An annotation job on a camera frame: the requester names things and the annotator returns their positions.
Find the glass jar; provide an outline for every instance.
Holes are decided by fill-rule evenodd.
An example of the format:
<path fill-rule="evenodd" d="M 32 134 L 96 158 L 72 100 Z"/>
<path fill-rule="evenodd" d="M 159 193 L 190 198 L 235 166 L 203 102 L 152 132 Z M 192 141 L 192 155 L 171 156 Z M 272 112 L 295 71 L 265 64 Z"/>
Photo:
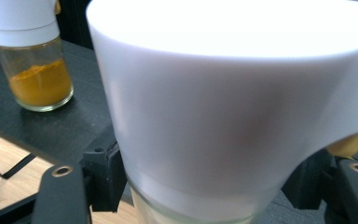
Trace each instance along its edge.
<path fill-rule="evenodd" d="M 0 64 L 17 103 L 28 110 L 50 111 L 73 95 L 59 37 L 30 47 L 0 46 Z"/>
<path fill-rule="evenodd" d="M 227 220 L 224 222 L 210 222 L 197 220 L 178 214 L 160 204 L 148 201 L 128 180 L 131 186 L 131 195 L 134 206 L 138 212 L 138 221 L 140 224 L 164 223 L 164 224 L 250 224 L 254 216 L 244 217 L 236 220 Z"/>

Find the wooden table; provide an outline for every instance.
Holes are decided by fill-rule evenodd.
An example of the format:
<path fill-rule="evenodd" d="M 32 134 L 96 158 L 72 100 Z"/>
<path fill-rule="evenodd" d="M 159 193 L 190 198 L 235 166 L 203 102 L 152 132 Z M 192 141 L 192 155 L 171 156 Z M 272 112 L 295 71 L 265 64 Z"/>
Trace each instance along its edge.
<path fill-rule="evenodd" d="M 0 137 L 0 172 L 10 169 L 28 153 Z M 0 178 L 0 209 L 37 193 L 41 176 L 51 165 L 48 161 L 36 158 L 9 180 Z M 136 216 L 135 208 L 122 202 L 116 214 L 92 213 L 92 221 L 97 224 L 134 224 L 138 223 Z"/>

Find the white lid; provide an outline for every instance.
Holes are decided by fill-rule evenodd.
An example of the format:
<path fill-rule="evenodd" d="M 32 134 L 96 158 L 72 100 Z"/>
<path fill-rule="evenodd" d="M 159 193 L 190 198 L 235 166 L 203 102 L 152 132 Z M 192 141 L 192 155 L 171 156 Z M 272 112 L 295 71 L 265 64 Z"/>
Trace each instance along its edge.
<path fill-rule="evenodd" d="M 0 46 L 26 47 L 56 38 L 56 0 L 0 0 Z"/>

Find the black cable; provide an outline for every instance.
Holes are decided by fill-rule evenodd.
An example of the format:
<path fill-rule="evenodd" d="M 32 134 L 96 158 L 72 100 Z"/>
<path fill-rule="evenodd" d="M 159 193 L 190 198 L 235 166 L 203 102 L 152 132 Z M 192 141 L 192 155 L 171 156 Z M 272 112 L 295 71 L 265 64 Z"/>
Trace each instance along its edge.
<path fill-rule="evenodd" d="M 11 178 L 14 174 L 16 174 L 19 170 L 21 170 L 24 166 L 26 166 L 30 161 L 32 161 L 36 156 L 33 154 L 28 154 L 28 156 L 24 157 L 21 161 L 19 161 L 16 165 L 14 165 L 9 171 L 4 174 L 0 173 L 0 177 L 4 179 Z"/>

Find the turmeric powder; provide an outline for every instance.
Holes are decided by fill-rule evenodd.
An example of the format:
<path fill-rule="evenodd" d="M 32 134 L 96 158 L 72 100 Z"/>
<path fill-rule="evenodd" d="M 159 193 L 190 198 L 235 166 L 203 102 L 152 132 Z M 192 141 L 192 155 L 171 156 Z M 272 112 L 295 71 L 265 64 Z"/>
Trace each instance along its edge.
<path fill-rule="evenodd" d="M 26 105 L 55 105 L 72 90 L 63 59 L 46 65 L 33 65 L 9 79 L 13 94 Z"/>

